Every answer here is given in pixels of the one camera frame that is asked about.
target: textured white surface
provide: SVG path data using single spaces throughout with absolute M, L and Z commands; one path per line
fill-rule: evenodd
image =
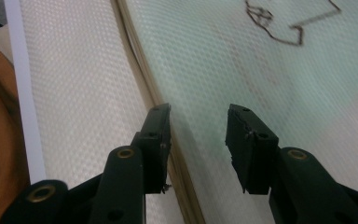
M 327 1 L 270 2 L 259 7 L 288 22 L 270 25 L 280 38 L 290 38 L 292 22 L 331 10 Z M 231 167 L 230 103 L 252 108 L 281 147 L 310 151 L 336 181 L 358 189 L 358 1 L 337 0 L 340 14 L 304 25 L 301 47 L 268 36 L 241 0 L 126 3 L 133 38 L 172 104 L 172 127 L 207 223 L 272 222 L 268 198 L 242 195 Z
M 20 5 L 47 178 L 71 188 L 102 172 L 108 153 L 131 142 L 147 109 L 109 1 Z M 173 190 L 146 199 L 149 223 L 183 223 Z

